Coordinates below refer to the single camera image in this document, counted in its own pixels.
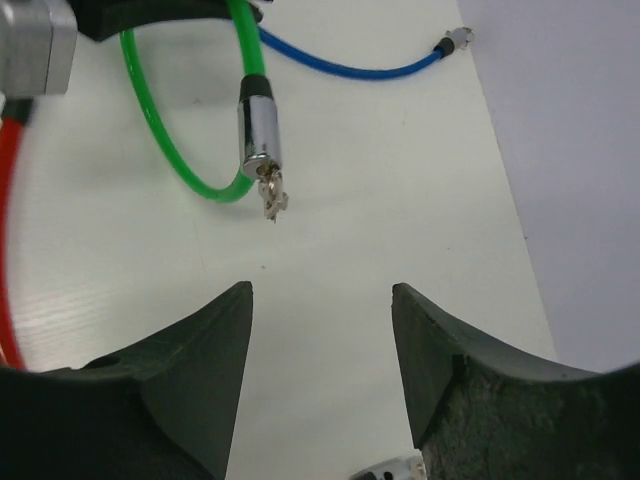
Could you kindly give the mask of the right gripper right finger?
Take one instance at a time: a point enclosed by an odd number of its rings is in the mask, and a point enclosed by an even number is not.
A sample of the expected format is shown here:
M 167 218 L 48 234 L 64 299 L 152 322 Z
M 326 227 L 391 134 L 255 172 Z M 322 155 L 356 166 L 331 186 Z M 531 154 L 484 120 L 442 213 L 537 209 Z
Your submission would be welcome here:
M 430 479 L 635 479 L 639 368 L 572 368 L 511 346 L 408 284 L 391 316 L 415 448 Z

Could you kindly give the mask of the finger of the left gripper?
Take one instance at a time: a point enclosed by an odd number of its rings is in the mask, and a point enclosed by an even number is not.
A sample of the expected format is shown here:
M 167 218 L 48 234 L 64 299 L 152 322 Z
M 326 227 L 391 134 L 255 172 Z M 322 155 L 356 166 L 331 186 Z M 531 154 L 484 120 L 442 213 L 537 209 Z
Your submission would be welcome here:
M 127 30 L 183 20 L 230 20 L 227 1 L 217 0 L 71 0 L 85 37 L 103 42 Z

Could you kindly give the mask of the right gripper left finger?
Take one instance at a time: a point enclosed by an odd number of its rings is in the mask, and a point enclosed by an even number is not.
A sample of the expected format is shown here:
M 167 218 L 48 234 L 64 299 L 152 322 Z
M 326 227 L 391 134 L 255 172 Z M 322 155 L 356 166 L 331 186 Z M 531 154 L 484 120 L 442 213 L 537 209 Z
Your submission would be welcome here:
M 2 477 L 224 478 L 252 318 L 241 281 L 82 368 L 3 368 Z

